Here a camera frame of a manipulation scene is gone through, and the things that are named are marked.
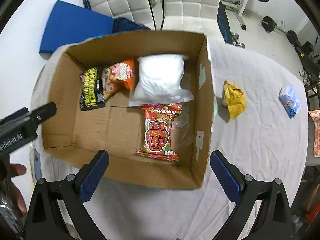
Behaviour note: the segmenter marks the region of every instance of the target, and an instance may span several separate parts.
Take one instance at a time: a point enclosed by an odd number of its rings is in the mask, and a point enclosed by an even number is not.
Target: orange package
[[[158,160],[179,161],[171,148],[172,122],[182,112],[182,105],[140,105],[145,110],[144,144],[136,153]]]
[[[313,156],[320,157],[320,111],[308,111],[315,123],[315,140],[313,146]]]
[[[133,59],[114,64],[102,71],[103,95],[107,99],[118,90],[133,89]]]

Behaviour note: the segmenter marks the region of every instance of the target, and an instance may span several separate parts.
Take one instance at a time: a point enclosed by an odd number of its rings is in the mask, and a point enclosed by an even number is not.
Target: white plastic bag
[[[129,106],[176,104],[193,100],[192,93],[181,89],[186,56],[161,54],[138,58],[139,83]]]

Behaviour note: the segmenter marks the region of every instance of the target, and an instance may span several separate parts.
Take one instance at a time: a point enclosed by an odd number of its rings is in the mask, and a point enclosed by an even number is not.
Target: blue gripper pad
[[[103,174],[109,165],[109,154],[103,151],[100,158],[96,161],[94,166],[89,171],[88,175],[80,184],[79,201],[81,204],[91,199],[94,191],[96,190]]]
[[[241,200],[240,185],[215,152],[211,153],[210,166],[218,181],[220,182],[228,199],[231,202],[239,204]]]

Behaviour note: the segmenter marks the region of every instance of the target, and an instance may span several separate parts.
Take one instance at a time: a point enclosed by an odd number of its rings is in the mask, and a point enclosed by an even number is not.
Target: yellow snack bag
[[[240,88],[228,80],[224,82],[223,89],[223,105],[228,108],[231,120],[234,120],[246,109],[245,94]]]

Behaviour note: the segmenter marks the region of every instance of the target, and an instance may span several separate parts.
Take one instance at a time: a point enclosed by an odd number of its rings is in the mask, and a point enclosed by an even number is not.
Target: white wall
[[[261,15],[270,16],[281,26],[280,21],[284,20],[282,25],[286,31],[296,31],[300,24],[306,19],[306,15],[294,0],[269,0],[268,2],[259,2],[258,0],[248,0],[247,9]]]

